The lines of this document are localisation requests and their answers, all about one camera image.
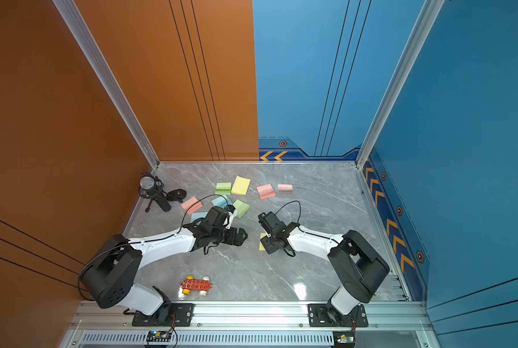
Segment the black mounting plate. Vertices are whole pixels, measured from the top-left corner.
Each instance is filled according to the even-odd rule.
[[[193,317],[193,303],[172,303],[172,310],[176,317],[176,326],[189,326]],[[132,326],[172,326],[172,319],[168,322],[158,322],[136,311],[133,316]]]
[[[336,327],[337,325],[332,324],[332,322],[328,319],[328,316],[325,315],[325,318],[318,317],[319,309],[326,309],[327,305],[324,303],[310,303],[307,305],[307,315],[309,316],[309,326],[311,327]],[[356,321],[356,327],[368,327],[369,322],[367,321],[367,315],[365,313],[365,307],[362,304],[358,304],[351,311],[351,318]],[[353,321],[350,319],[349,322],[344,325],[339,325],[341,327],[353,327]]]

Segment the microphone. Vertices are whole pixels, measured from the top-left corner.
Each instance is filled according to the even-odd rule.
[[[152,177],[151,175],[145,175],[144,177],[141,178],[141,181],[139,181],[140,187],[142,189],[144,189],[147,193],[147,197],[144,197],[144,198],[151,199],[151,202],[153,200],[156,200],[159,207],[163,211],[167,212],[171,209],[171,206],[170,206],[170,203],[168,203],[168,201],[166,200],[166,198],[163,195],[161,184],[162,184],[162,182],[160,182],[160,184],[158,184],[157,181],[155,180],[155,178]],[[149,207],[147,207],[145,209],[145,212],[148,213],[149,210],[150,210],[150,203],[149,203]]]

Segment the marble floor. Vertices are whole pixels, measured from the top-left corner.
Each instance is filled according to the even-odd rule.
[[[165,191],[182,188],[201,199],[214,193],[216,183],[234,182],[236,175],[251,179],[247,195],[230,195],[234,202],[241,200],[251,206],[233,225],[244,228],[249,234],[241,247],[220,244],[203,251],[177,254],[142,268],[135,281],[145,286],[157,286],[170,299],[182,300],[304,300],[325,301],[339,287],[338,276],[329,261],[307,253],[297,253],[293,258],[278,251],[268,255],[259,251],[259,236],[263,229],[257,222],[262,212],[276,212],[291,200],[300,200],[302,214],[299,222],[311,229],[327,233],[346,233],[350,229],[360,232],[375,250],[382,254],[383,242],[376,237],[363,196],[354,175],[352,163],[194,163],[169,164],[158,167],[156,175],[164,182]],[[293,191],[277,191],[276,196],[261,200],[257,186],[291,184]],[[203,201],[198,212],[207,212],[216,197]],[[163,212],[153,203],[145,213],[146,203],[135,212],[125,235],[146,237],[169,232],[180,226],[185,211],[178,202]],[[296,221],[299,208],[296,203],[287,205],[278,217],[285,223]],[[195,279],[209,276],[213,288],[206,297],[192,291],[181,294],[179,283],[186,275]],[[401,300],[403,292],[396,277],[387,276],[373,300]]]

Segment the blue sticky note pad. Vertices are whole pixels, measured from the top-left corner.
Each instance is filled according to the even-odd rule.
[[[208,212],[204,212],[204,213],[193,213],[191,214],[191,221],[190,222],[193,222],[199,218],[204,218],[206,217],[208,214]]]
[[[225,194],[222,195],[222,197],[217,197],[213,199],[213,205],[214,206],[220,206],[221,208],[226,207],[226,201],[228,201],[229,205],[232,205],[232,201],[226,196]]]

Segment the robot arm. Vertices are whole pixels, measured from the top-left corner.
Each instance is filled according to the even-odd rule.
[[[233,205],[214,206],[205,218],[172,232],[144,238],[110,237],[83,268],[79,280],[101,308],[125,306],[164,322],[170,301],[158,288],[134,283],[137,270],[173,254],[186,253],[220,243],[241,246],[247,239],[243,228],[231,227],[237,215]]]
[[[388,264],[357,231],[329,234],[291,222],[286,225],[273,213],[259,215],[267,232],[261,243],[267,253],[282,249],[289,256],[307,252],[330,261],[342,286],[327,302],[327,315],[333,324],[345,326],[352,309],[368,303],[390,271]],[[357,262],[353,255],[360,256]]]

